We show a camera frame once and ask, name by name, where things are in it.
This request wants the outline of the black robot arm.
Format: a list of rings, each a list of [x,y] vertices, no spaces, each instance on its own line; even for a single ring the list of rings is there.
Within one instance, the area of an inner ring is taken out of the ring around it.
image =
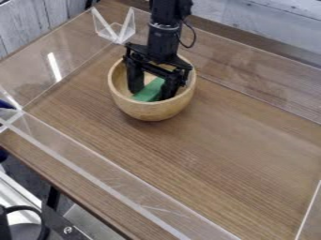
[[[178,56],[182,25],[191,15],[191,0],[150,0],[147,44],[126,44],[123,61],[127,68],[127,84],[132,94],[144,87],[144,73],[161,77],[161,100],[175,96],[186,85],[193,66]]]

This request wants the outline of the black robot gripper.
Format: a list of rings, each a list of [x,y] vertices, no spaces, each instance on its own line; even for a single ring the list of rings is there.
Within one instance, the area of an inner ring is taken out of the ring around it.
[[[178,56],[183,23],[183,21],[174,24],[150,22],[147,44],[132,42],[126,44],[123,61],[127,66],[128,89],[132,94],[144,87],[144,72],[165,80],[161,88],[162,100],[173,98],[178,88],[186,85],[193,66]]]

